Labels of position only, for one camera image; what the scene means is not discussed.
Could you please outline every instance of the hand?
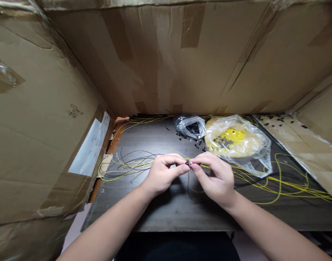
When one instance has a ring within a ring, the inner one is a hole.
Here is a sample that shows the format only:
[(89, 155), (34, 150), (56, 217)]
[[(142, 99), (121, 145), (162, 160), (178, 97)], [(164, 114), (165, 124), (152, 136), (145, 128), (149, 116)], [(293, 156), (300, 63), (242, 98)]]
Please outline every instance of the hand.
[[(193, 163), (190, 166), (207, 196), (222, 208), (232, 207), (237, 195), (231, 166), (210, 152), (201, 153), (190, 161)], [(210, 166), (209, 177), (199, 166), (201, 163)]]
[[(176, 153), (157, 156), (141, 186), (151, 192), (153, 196), (165, 192), (175, 178), (190, 171), (185, 162), (186, 160)], [(177, 167), (170, 169), (174, 163)]]

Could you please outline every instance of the clear plastic bag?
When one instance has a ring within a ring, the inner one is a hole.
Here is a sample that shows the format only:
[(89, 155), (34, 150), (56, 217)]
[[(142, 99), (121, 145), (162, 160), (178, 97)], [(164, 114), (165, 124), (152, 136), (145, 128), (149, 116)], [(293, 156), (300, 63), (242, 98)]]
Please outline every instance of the clear plastic bag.
[(271, 140), (238, 115), (212, 117), (206, 123), (207, 150), (263, 178), (272, 173)]
[(174, 127), (184, 136), (200, 139), (206, 134), (205, 120), (196, 115), (181, 115), (174, 119)]

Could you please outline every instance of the dark clothing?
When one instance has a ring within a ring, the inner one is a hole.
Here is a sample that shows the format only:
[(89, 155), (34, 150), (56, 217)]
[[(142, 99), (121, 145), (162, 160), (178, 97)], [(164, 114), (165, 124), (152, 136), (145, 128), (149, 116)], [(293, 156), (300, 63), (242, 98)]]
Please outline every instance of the dark clothing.
[(115, 261), (239, 261), (225, 232), (131, 233)]

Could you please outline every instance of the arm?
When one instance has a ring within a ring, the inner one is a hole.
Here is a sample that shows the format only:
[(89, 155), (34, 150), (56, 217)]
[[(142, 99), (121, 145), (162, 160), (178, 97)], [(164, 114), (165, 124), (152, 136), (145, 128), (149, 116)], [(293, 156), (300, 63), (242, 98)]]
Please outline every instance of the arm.
[[(157, 156), (143, 183), (90, 225), (58, 261), (112, 260), (150, 201), (168, 189), (175, 178), (190, 170), (185, 162), (175, 153)], [(169, 169), (174, 163), (178, 166)]]
[[(229, 164), (210, 152), (191, 162), (206, 194), (237, 221), (270, 260), (332, 260), (299, 232), (236, 192)], [(210, 177), (198, 165), (201, 163), (211, 167)]]

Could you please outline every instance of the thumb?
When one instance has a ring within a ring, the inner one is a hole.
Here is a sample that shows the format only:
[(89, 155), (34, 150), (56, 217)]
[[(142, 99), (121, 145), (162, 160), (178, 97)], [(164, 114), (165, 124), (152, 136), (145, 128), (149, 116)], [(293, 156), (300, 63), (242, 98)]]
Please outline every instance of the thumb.
[(205, 185), (209, 181), (209, 178), (207, 177), (206, 173), (203, 171), (203, 169), (199, 165), (197, 165), (195, 163), (191, 164), (191, 168), (194, 171), (195, 176), (198, 179), (198, 181), (200, 182), (202, 188), (204, 188)]
[(180, 175), (183, 175), (183, 174), (189, 172), (190, 168), (189, 168), (189, 166), (182, 164), (173, 169), (170, 169), (170, 171), (171, 171), (171, 175), (173, 176), (173, 179), (175, 179), (175, 178), (179, 177)]

